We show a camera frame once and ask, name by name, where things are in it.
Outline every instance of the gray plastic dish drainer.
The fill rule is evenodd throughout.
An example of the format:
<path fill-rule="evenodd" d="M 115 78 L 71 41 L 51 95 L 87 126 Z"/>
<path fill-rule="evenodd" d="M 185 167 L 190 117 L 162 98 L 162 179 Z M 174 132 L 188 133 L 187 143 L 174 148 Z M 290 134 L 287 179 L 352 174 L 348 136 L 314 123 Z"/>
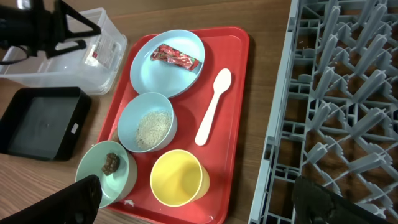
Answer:
<path fill-rule="evenodd" d="M 294 183 L 295 178 L 302 175 L 304 166 L 313 166 L 322 177 L 318 184 L 338 195 L 342 195 L 338 181 L 348 174 L 354 175 L 370 192 L 355 203 L 382 218 L 389 213 L 398 222 L 397 211 L 388 196 L 398 188 L 398 171 L 389 155 L 398 150 L 398 99 L 392 94 L 392 86 L 398 82 L 398 58 L 395 56 L 398 55 L 398 40 L 392 36 L 392 31 L 398 29 L 398 14 L 390 11 L 393 7 L 398 7 L 398 1 L 292 0 L 250 224 L 265 223 L 270 217 L 276 223 L 295 222 L 294 208 L 289 217 L 270 212 L 271 192 L 275 180 Z M 356 11 L 357 14 L 343 14 L 343 11 Z M 300 35 L 316 36 L 313 48 L 299 47 Z M 357 62 L 352 59 L 353 54 L 360 55 Z M 337 73 L 337 64 L 343 64 L 349 72 Z M 311 67 L 311 73 L 292 78 L 296 65 Z M 366 73 L 370 67 L 376 69 Z M 354 93 L 349 91 L 348 83 L 359 78 L 362 85 Z M 328 92 L 336 90 L 343 96 L 327 96 Z M 370 100 L 375 93 L 384 100 Z M 288 99 L 307 101 L 304 123 L 285 119 Z M 365 115 L 360 117 L 359 111 L 364 111 Z M 330 119 L 341 123 L 341 128 L 325 126 L 324 122 Z M 375 126 L 381 126 L 382 131 L 369 133 Z M 309 131 L 316 132 L 326 144 L 318 142 L 306 151 Z M 335 139 L 334 134 L 345 136 Z M 278 163 L 278 157 L 284 156 L 279 153 L 281 139 L 301 142 L 298 167 Z M 365 151 L 363 157 L 353 161 L 347 159 L 341 143 L 349 139 Z M 393 143 L 383 148 L 367 139 Z M 347 170 L 335 178 L 317 164 L 329 153 L 347 166 Z M 394 179 L 393 183 L 379 187 L 363 177 L 363 172 L 376 168 L 383 169 Z"/>

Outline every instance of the spoon handle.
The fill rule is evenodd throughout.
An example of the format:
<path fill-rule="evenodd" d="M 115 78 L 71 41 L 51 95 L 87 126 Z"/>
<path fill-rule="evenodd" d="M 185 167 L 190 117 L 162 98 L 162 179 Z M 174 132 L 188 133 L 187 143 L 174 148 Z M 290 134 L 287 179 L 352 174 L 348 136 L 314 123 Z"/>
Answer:
<path fill-rule="evenodd" d="M 203 118 L 197 132 L 197 136 L 195 137 L 195 143 L 198 146 L 203 146 L 207 142 L 219 98 L 220 94 L 215 93 L 211 99 L 209 107 L 207 108 L 205 117 Z"/>

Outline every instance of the wooden table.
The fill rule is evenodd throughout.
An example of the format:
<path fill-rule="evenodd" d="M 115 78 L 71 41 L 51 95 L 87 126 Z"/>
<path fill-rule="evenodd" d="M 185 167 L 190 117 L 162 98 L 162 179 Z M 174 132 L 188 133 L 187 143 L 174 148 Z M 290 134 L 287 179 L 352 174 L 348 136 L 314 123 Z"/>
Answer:
<path fill-rule="evenodd" d="M 172 29 L 239 26 L 251 37 L 233 188 L 226 223 L 247 223 L 257 182 L 277 70 L 284 43 L 289 0 L 66 0 L 78 11 L 103 7 L 131 45 L 146 34 Z M 46 6 L 52 5 L 46 0 Z M 15 6 L 15 0 L 0 0 Z M 78 163 L 96 143 L 113 89 L 94 97 L 73 157 L 42 162 L 0 154 L 0 219 L 74 183 Z M 0 114 L 22 86 L 0 79 Z M 95 223 L 147 223 L 101 209 Z"/>

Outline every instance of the gray plastic rack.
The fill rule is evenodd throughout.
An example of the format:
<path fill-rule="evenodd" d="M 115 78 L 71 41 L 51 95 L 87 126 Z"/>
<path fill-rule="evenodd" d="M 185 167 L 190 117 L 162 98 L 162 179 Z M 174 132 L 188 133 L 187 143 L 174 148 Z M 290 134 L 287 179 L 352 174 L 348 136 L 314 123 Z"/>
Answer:
<path fill-rule="evenodd" d="M 306 167 L 318 184 L 342 197 L 341 180 L 355 179 L 368 193 L 349 200 L 398 222 L 398 202 L 391 197 L 398 192 L 392 158 L 398 155 L 397 8 L 397 0 L 292 0 L 250 224 L 295 223 L 293 205 L 288 215 L 271 212 L 277 210 L 272 195 L 280 190 L 276 182 L 292 184 Z M 290 99 L 305 102 L 295 111 L 305 113 L 303 121 L 286 117 Z M 318 140 L 310 142 L 310 134 Z M 299 145 L 297 166 L 279 162 L 286 156 L 281 140 Z M 323 169 L 330 155 L 340 173 Z M 390 181 L 369 181 L 366 173 L 374 169 Z"/>

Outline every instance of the light blue bowl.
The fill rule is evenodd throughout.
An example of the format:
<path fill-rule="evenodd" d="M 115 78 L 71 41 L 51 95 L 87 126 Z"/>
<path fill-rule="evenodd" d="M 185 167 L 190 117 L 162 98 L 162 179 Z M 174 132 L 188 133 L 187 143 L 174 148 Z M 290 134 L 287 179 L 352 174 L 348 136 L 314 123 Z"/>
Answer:
<path fill-rule="evenodd" d="M 120 158 L 120 165 L 116 172 L 105 175 L 102 167 L 108 153 L 115 153 Z M 137 164 L 134 158 L 122 145 L 114 141 L 103 141 L 86 152 L 81 159 L 76 172 L 75 181 L 79 181 L 91 174 L 99 177 L 102 188 L 100 208 L 118 202 L 125 198 L 132 190 L 137 180 Z"/>
<path fill-rule="evenodd" d="M 164 110 L 172 115 L 172 124 L 166 136 L 158 145 L 142 150 L 136 142 L 136 131 L 140 120 L 152 111 Z M 135 97 L 123 110 L 119 118 L 118 136 L 121 144 L 132 152 L 158 151 L 166 147 L 174 138 L 177 132 L 177 117 L 173 106 L 164 95 L 160 93 L 145 93 Z"/>
<path fill-rule="evenodd" d="M 167 44 L 201 64 L 190 72 L 176 65 L 159 60 L 152 61 L 150 55 L 161 44 Z M 205 62 L 205 46 L 200 38 L 186 30 L 171 30 L 157 35 L 138 51 L 130 69 L 130 80 L 139 93 L 156 92 L 167 98 L 177 96 L 187 90 L 198 79 Z"/>

